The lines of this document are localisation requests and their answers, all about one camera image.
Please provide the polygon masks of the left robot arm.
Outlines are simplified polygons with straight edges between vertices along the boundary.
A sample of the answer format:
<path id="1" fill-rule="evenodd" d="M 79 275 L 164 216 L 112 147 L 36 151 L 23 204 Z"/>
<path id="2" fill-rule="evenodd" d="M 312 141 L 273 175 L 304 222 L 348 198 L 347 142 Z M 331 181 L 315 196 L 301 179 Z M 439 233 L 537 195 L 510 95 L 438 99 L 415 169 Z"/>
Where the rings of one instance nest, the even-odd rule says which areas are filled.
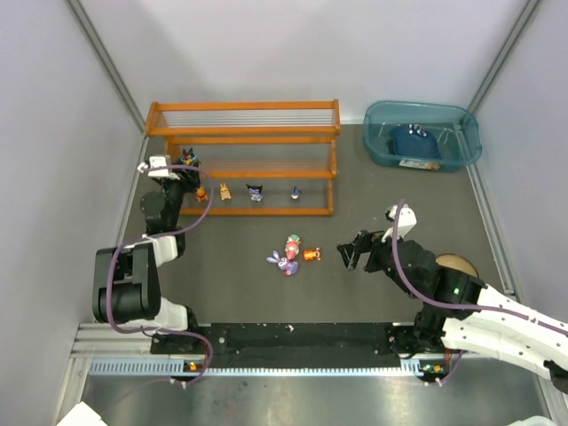
<path id="1" fill-rule="evenodd" d="M 92 310 L 96 321 L 107 323 L 108 312 L 116 324 L 195 332 L 199 325 L 193 311 L 162 297 L 158 268 L 181 257 L 185 235 L 178 218 L 188 193 L 201 189 L 197 160 L 178 160 L 177 170 L 148 174 L 159 186 L 142 196 L 146 233 L 125 246 L 111 263 L 114 248 L 102 248 L 95 257 Z"/>

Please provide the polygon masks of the orange tiger toy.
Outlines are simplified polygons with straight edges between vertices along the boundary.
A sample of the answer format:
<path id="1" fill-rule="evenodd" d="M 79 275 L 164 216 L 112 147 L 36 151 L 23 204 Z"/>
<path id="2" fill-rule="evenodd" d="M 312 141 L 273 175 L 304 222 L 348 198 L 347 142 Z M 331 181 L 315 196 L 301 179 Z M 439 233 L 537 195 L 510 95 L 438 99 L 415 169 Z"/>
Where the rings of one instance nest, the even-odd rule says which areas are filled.
<path id="1" fill-rule="evenodd" d="M 320 261 L 321 260 L 320 248 L 305 250 L 303 257 L 306 262 Z"/>

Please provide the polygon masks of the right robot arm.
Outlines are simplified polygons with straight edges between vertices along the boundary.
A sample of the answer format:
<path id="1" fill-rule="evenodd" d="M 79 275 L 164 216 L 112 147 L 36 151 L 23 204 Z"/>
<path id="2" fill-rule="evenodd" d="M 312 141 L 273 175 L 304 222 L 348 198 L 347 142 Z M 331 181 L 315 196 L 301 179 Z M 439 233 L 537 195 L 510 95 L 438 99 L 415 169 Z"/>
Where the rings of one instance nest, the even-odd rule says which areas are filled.
<path id="1" fill-rule="evenodd" d="M 365 272 L 382 272 L 422 301 L 418 344 L 468 351 L 528 370 L 567 391 L 567 325 L 503 295 L 488 283 L 437 263 L 416 241 L 361 231 L 337 247 L 346 269 L 367 256 Z"/>

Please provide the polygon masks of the black yellow dog toy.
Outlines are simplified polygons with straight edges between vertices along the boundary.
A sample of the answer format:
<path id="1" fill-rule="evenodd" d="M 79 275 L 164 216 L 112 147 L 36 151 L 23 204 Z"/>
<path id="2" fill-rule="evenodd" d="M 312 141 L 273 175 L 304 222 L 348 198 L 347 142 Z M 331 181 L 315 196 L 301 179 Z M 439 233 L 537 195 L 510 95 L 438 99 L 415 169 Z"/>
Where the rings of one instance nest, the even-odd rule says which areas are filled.
<path id="1" fill-rule="evenodd" d="M 199 157 L 193 152 L 191 147 L 188 149 L 182 149 L 182 155 L 179 157 L 179 161 L 185 166 L 198 168 L 201 165 Z"/>

